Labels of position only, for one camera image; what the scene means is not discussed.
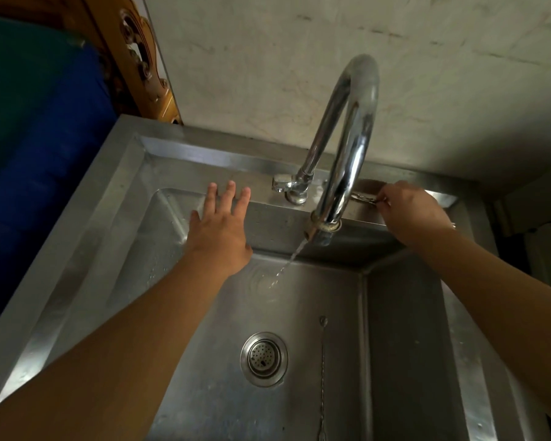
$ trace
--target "stainless steel sink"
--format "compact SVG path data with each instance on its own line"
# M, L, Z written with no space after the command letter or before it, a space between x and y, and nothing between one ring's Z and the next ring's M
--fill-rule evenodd
M544 414L374 207L350 203L331 244L306 245L274 284L332 162L323 157L307 202L293 206L272 192L272 176L294 173L304 156L121 117L0 318L0 400L158 281L180 258L208 182L234 179L252 189L245 227L254 256L192 338L147 439L316 439L321 342L330 441L533 433ZM358 188L372 194L399 179L432 192L458 229L493 248L469 183L366 162ZM254 371L284 368L270 386L243 372L251 361L242 349L263 332L277 340L257 339Z

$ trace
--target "faucet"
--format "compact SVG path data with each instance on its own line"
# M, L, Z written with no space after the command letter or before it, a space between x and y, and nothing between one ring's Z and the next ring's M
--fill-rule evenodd
M363 165L374 127L379 86L378 65L373 57L361 54L351 59L332 91L306 161L295 175L275 175L273 178L272 189L285 192L289 202L296 206L306 202L314 169L346 103L347 113L337 155L323 195L310 215L305 233L308 241L326 246L341 229L341 215Z

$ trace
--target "person's left hand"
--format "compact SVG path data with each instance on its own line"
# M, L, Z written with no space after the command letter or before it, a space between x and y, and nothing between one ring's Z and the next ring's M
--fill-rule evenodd
M253 253L251 246L246 244L243 230L251 189L243 188L241 198L231 213L235 189L235 182L229 181L217 207L217 185L208 185L202 219L197 211L192 211L184 252L184 257L198 258L214 272L223 273L225 278L248 264Z

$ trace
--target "drain ring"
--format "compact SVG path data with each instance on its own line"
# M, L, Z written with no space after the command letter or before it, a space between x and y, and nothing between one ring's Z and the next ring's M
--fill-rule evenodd
M256 333L241 350L241 370L249 382L258 387L271 387L288 368L286 344L274 333Z

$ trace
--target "person's right arm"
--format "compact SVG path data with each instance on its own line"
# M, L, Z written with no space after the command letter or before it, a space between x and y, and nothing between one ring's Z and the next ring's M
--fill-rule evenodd
M378 200L390 232L441 276L551 416L551 287L457 232L424 190L400 181Z

